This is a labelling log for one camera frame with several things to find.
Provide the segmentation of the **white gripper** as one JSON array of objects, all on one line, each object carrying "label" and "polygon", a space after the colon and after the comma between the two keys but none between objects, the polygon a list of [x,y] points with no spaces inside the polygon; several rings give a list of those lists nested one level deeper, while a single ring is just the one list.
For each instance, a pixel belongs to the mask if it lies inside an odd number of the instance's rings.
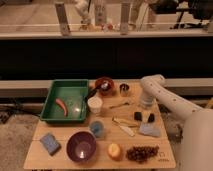
[{"label": "white gripper", "polygon": [[[154,103],[154,98],[148,94],[142,94],[140,96],[140,105],[144,110],[149,110]],[[142,121],[142,113],[134,112],[134,120]],[[148,117],[148,123],[152,123],[155,121],[155,115],[151,113]]]}]

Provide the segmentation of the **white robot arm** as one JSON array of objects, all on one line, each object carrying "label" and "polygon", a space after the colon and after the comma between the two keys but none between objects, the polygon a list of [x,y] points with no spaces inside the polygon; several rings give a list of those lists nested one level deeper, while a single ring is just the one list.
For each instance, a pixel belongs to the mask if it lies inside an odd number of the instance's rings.
[{"label": "white robot arm", "polygon": [[164,87],[161,74],[140,79],[139,104],[151,107],[159,100],[184,120],[180,147],[180,171],[213,171],[213,109],[200,107]]}]

